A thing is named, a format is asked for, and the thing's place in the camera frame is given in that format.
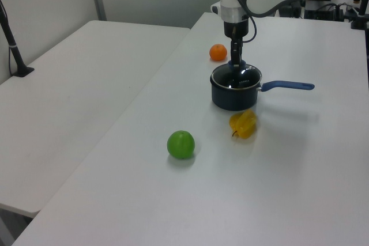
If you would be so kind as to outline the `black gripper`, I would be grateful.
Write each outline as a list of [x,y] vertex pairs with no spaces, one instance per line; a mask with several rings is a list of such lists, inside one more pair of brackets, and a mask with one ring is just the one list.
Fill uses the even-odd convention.
[[248,20],[238,23],[229,23],[224,21],[224,34],[226,35],[226,37],[232,39],[230,48],[230,64],[233,67],[235,67],[236,65],[240,67],[242,64],[242,39],[248,34]]

